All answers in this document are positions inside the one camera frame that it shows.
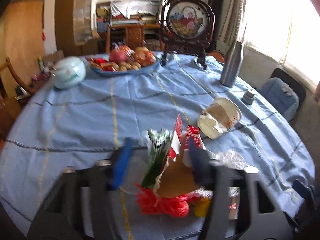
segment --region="dining table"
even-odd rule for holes
[[[162,52],[155,55],[161,58]],[[107,54],[95,56],[108,58]],[[81,60],[87,71],[84,81],[58,90],[49,80],[17,118],[0,156],[0,202],[24,235],[66,167],[92,167],[122,147],[126,138],[132,138],[133,155],[148,154],[143,140],[146,130],[173,130],[178,114],[183,129],[197,126],[201,111],[219,97],[234,102],[242,118],[216,139],[201,134],[206,149],[239,153],[248,165],[259,169],[262,183],[280,208],[296,215],[303,199],[292,183],[298,179],[309,186],[315,177],[308,150],[259,93],[252,105],[241,100],[252,89],[249,84],[238,77],[233,87],[223,86],[219,82],[223,65],[214,57],[206,57],[204,70],[195,56],[168,54],[166,65],[150,72],[112,77],[99,75],[84,57]],[[122,239],[197,239],[204,223],[204,218],[191,211],[178,219],[141,214],[136,196],[121,190],[112,193],[111,201]],[[85,232],[92,236],[90,212],[83,217]]]

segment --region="carved wooden frame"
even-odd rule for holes
[[[191,2],[201,7],[206,13],[208,19],[208,26],[205,30],[195,38],[186,38],[176,34],[170,24],[169,15],[172,8],[181,2]],[[169,6],[167,13],[167,26],[164,26],[164,10]],[[205,49],[210,46],[212,41],[213,27],[214,27],[214,14],[209,5],[201,0],[169,0],[165,3],[161,10],[160,21],[160,40],[164,43],[164,53],[162,55],[162,65],[166,64],[167,53],[180,53],[193,55],[198,57],[198,63],[200,63],[204,69],[207,68],[205,63]]]

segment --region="thermos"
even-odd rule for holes
[[[227,87],[232,87],[235,84],[243,60],[243,48],[242,42],[233,41],[220,77],[221,84]]]

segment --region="pot lid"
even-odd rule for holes
[[[70,68],[70,67],[75,67],[77,66],[81,61],[81,59],[79,59],[78,57],[66,57],[64,59],[59,60],[55,65],[54,68],[56,70],[60,70],[63,68]]]

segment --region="fruit plate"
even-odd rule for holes
[[[91,69],[97,73],[99,73],[100,75],[103,76],[108,76],[108,77],[113,77],[113,76],[119,76],[119,75],[128,75],[128,74],[133,74],[133,75],[137,75],[137,74],[142,74],[142,73],[151,73],[153,70],[155,70],[158,66],[160,65],[160,60],[156,57],[156,63],[147,66],[147,67],[143,67],[140,68],[139,70],[127,70],[127,71],[103,71],[97,67],[94,67],[91,65]]]

